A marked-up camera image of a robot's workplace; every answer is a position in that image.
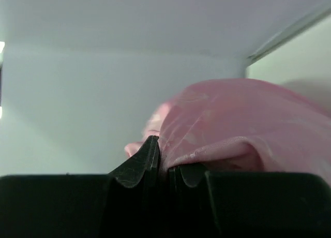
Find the pink floral pillowcase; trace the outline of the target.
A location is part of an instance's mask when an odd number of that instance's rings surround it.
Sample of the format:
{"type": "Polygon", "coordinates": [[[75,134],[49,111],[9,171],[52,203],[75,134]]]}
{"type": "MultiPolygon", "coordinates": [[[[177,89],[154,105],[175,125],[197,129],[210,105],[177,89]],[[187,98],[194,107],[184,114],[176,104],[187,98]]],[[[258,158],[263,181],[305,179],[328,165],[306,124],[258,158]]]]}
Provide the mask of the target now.
{"type": "Polygon", "coordinates": [[[330,114],[279,85],[202,81],[162,103],[143,131],[164,170],[201,162],[228,171],[307,172],[330,180],[330,114]]]}

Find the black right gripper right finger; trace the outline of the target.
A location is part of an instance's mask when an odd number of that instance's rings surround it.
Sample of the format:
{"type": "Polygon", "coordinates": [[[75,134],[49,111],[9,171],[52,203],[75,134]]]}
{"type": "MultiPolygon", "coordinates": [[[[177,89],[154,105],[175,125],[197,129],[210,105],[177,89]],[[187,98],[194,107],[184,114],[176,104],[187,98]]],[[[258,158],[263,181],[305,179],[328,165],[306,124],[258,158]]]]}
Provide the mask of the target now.
{"type": "Polygon", "coordinates": [[[204,178],[207,168],[201,163],[179,165],[169,169],[169,183],[173,188],[195,188],[204,178]]]}

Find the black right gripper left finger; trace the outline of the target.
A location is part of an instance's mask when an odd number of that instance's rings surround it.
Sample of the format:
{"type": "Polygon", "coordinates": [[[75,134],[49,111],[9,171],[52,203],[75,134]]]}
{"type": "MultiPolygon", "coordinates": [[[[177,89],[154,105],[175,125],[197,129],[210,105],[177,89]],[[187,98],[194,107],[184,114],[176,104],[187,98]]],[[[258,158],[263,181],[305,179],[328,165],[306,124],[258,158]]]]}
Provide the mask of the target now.
{"type": "Polygon", "coordinates": [[[148,137],[132,157],[109,173],[111,182],[122,188],[154,187],[159,171],[158,139],[148,137]]]}

